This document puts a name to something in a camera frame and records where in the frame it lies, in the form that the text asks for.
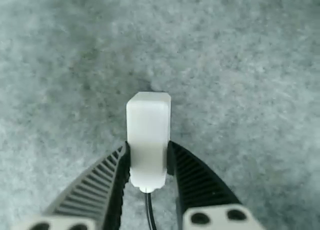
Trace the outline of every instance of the screw hole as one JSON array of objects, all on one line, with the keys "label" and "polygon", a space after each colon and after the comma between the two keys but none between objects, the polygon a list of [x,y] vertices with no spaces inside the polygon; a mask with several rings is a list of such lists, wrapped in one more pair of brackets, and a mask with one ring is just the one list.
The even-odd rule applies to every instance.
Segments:
[{"label": "screw hole", "polygon": [[194,224],[205,225],[210,223],[210,219],[206,214],[197,212],[191,216],[191,222]]},{"label": "screw hole", "polygon": [[247,216],[240,210],[232,209],[227,212],[227,216],[230,220],[243,221],[247,219]]},{"label": "screw hole", "polygon": [[71,227],[70,230],[88,230],[88,227],[84,224],[77,224]]},{"label": "screw hole", "polygon": [[50,225],[47,222],[40,222],[34,225],[30,230],[49,230]]}]

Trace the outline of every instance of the carpet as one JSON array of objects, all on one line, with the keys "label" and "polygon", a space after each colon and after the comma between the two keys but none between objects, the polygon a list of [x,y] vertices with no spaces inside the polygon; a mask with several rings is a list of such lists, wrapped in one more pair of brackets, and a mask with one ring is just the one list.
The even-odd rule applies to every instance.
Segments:
[{"label": "carpet", "polygon": [[[320,229],[320,0],[0,0],[0,230],[126,139],[126,102],[172,97],[171,139],[267,229]],[[174,183],[154,192],[177,229]],[[147,230],[126,186],[122,230]]]}]

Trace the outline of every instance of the gray carpet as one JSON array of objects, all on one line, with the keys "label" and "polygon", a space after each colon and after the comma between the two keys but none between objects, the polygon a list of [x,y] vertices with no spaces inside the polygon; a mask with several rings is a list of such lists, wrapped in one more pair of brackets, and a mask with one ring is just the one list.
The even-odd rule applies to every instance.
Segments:
[{"label": "gray carpet", "polygon": [[[320,229],[320,0],[0,0],[0,229],[126,139],[138,91],[267,229]],[[153,195],[175,230],[173,180]],[[125,189],[122,230],[147,230]]]}]

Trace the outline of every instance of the white plastic block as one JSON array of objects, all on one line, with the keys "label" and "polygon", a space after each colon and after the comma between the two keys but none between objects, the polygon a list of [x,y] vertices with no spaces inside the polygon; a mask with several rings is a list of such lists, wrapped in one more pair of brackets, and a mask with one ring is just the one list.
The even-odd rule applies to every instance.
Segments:
[{"label": "white plastic block", "polygon": [[130,181],[143,193],[165,185],[170,117],[171,97],[165,92],[138,92],[126,104]]},{"label": "white plastic block", "polygon": [[11,230],[70,230],[70,229],[86,229],[97,230],[96,222],[90,218],[77,216],[62,215],[40,215],[28,218],[26,221],[19,223],[11,228]]}]

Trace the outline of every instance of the black wire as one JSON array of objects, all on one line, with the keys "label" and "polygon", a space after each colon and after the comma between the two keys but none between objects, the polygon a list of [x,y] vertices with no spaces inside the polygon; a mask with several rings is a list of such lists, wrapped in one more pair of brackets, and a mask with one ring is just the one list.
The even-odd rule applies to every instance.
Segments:
[{"label": "black wire", "polygon": [[150,230],[157,230],[155,218],[154,218],[154,212],[152,210],[151,194],[150,193],[144,194],[144,202],[145,202],[145,212],[146,212],[146,218],[148,219],[149,229]]}]

